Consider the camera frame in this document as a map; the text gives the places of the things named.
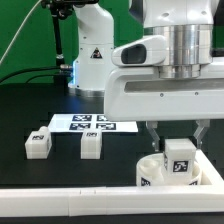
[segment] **white cube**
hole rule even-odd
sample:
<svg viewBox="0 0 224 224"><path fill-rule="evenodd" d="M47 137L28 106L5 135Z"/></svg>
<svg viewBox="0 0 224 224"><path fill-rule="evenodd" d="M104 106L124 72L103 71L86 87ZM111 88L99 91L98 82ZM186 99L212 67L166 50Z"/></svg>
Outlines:
<svg viewBox="0 0 224 224"><path fill-rule="evenodd" d="M47 127L41 127L33 131L25 143L27 159L47 159L51 147L51 133Z"/></svg>
<svg viewBox="0 0 224 224"><path fill-rule="evenodd" d="M165 140L163 174L168 178L191 179L196 147L189 139Z"/></svg>
<svg viewBox="0 0 224 224"><path fill-rule="evenodd" d="M81 159L100 159L102 130L85 129L81 139Z"/></svg>

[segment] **green backdrop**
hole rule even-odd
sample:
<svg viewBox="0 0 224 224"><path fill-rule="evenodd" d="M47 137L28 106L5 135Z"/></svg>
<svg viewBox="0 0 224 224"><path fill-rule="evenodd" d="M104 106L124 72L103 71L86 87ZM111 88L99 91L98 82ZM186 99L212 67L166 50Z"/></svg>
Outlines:
<svg viewBox="0 0 224 224"><path fill-rule="evenodd" d="M2 1L0 57L5 52L23 19L36 2L37 0ZM128 0L100 0L100 5L113 15L115 22L115 46L139 39L142 36L142 27L128 14ZM61 21L60 24L66 63L71 64L77 57L78 40L75 14L67 20ZM214 29L214 47L223 47L223 33L222 27ZM50 12L39 6L26 23L13 48L1 65L0 77L24 68L55 65L54 44ZM25 82L33 75L36 74L20 75L7 82ZM36 80L36 82L49 81L50 78Z"/></svg>

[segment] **black table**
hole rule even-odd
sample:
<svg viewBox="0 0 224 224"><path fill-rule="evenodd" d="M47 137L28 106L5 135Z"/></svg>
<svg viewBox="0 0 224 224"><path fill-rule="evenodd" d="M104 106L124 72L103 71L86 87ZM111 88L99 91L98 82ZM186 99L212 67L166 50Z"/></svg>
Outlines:
<svg viewBox="0 0 224 224"><path fill-rule="evenodd" d="M100 160L80 159L81 134L56 133L47 160L27 160L24 143L31 131L54 114L103 113L103 99L70 95L53 84L0 86L0 188L135 186L137 161L154 153L144 122L138 133L104 133ZM192 121L161 122L164 138L192 136ZM224 176L224 121L212 121L204 152ZM0 223L224 223L224 213L123 216L1 218Z"/></svg>

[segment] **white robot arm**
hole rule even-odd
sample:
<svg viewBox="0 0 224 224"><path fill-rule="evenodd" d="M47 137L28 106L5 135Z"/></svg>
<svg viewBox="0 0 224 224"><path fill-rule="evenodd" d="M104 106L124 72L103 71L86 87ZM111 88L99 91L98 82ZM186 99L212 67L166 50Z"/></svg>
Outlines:
<svg viewBox="0 0 224 224"><path fill-rule="evenodd" d="M224 118L224 59L211 57L218 3L130 1L130 12L142 22L144 36L113 52L113 62L120 68L111 73L106 85L108 119Z"/></svg>
<svg viewBox="0 0 224 224"><path fill-rule="evenodd" d="M98 4L74 6L78 20L79 55L73 63L74 78L70 91L83 96L103 96L105 83L115 68L114 20Z"/></svg>

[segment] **marker sheet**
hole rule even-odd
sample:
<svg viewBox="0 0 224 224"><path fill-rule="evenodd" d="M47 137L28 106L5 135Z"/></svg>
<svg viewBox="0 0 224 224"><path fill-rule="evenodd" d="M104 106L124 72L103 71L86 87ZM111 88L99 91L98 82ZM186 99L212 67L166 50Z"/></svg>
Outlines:
<svg viewBox="0 0 224 224"><path fill-rule="evenodd" d="M136 122L110 122L103 114L55 114L48 126L50 132L77 132L102 129L103 132L138 132Z"/></svg>

